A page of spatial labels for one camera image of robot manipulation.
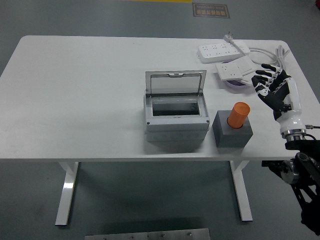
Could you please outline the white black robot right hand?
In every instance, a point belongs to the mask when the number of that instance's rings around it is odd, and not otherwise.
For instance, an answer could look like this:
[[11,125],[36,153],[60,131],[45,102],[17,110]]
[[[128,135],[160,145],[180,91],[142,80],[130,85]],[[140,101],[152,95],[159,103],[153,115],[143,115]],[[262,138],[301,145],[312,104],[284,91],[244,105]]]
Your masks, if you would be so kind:
[[257,96],[273,110],[283,138],[290,132],[306,132],[301,120],[302,107],[296,81],[275,65],[263,63],[251,78]]

